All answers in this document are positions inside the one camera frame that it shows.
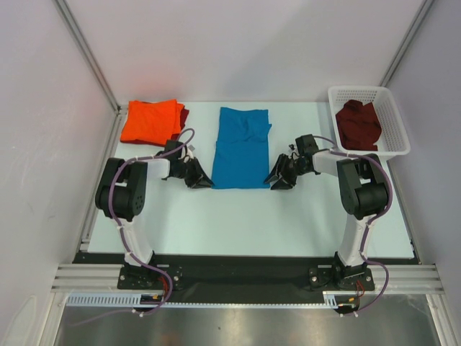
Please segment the blue t shirt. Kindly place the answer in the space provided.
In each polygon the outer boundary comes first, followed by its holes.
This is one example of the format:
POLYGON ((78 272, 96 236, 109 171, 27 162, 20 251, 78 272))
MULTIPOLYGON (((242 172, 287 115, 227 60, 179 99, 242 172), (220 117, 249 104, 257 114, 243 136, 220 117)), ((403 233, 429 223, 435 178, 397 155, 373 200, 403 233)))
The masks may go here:
POLYGON ((218 138, 212 165, 215 190, 268 189, 268 110, 220 108, 218 138))

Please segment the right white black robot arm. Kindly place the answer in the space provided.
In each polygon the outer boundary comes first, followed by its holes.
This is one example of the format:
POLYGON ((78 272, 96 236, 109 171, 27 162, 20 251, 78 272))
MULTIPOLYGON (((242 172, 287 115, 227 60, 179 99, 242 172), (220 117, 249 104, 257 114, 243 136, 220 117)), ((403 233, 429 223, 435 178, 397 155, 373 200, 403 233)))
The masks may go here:
POLYGON ((335 252, 328 283, 349 289, 365 274, 370 261, 368 238, 375 221, 393 201, 390 180, 377 156, 347 156, 331 149, 299 154, 296 159, 280 154, 264 182, 272 190, 291 190, 297 178, 308 173, 329 174, 339 182, 339 194, 347 220, 339 250, 335 252))

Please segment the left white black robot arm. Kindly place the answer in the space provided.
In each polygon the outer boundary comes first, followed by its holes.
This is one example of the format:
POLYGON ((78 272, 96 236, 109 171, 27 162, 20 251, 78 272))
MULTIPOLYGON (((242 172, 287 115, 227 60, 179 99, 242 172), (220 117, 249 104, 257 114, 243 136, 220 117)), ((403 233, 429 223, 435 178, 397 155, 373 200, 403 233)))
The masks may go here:
POLYGON ((182 179, 189 189, 214 186, 199 160, 190 154, 179 158, 109 158, 95 195, 95 206, 115 222, 125 252, 124 261, 136 266, 133 280, 142 288, 152 288, 157 284, 158 270, 150 266, 154 250, 145 232, 137 230, 133 221, 146 204, 148 180, 169 178, 182 179))

